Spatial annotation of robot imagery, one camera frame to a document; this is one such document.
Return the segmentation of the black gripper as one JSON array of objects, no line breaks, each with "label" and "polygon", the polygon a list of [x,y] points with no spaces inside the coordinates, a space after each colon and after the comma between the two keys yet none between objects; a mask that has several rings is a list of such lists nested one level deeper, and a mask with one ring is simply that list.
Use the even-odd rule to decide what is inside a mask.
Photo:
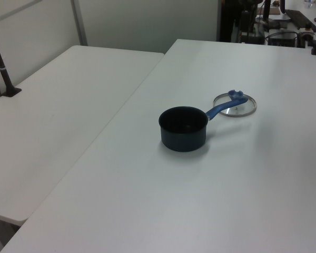
[{"label": "black gripper", "polygon": [[[254,21],[253,11],[242,11],[241,13],[241,28],[250,28]],[[253,34],[253,27],[249,30],[249,35]],[[242,35],[247,36],[247,29],[242,30]]]}]

